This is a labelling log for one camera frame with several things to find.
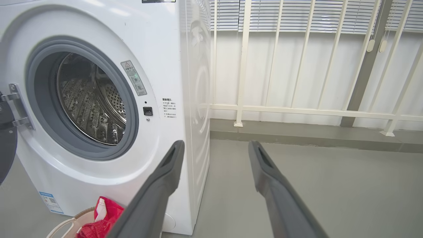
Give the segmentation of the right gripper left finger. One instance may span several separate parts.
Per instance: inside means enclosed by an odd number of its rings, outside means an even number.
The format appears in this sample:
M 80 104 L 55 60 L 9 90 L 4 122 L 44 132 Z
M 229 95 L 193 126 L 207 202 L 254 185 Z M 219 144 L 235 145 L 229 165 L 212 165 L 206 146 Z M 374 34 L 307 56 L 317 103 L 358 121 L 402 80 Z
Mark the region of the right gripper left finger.
M 185 144 L 175 141 L 116 221 L 108 238 L 159 238 L 168 198 L 178 188 Z

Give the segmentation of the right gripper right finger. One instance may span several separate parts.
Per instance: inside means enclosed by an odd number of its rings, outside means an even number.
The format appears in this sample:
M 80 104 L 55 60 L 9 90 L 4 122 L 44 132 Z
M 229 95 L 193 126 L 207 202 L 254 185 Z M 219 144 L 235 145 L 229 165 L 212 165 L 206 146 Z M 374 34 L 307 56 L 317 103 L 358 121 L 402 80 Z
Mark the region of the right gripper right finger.
M 264 197 L 275 238 L 326 238 L 328 235 L 263 146 L 248 144 L 256 190 Z

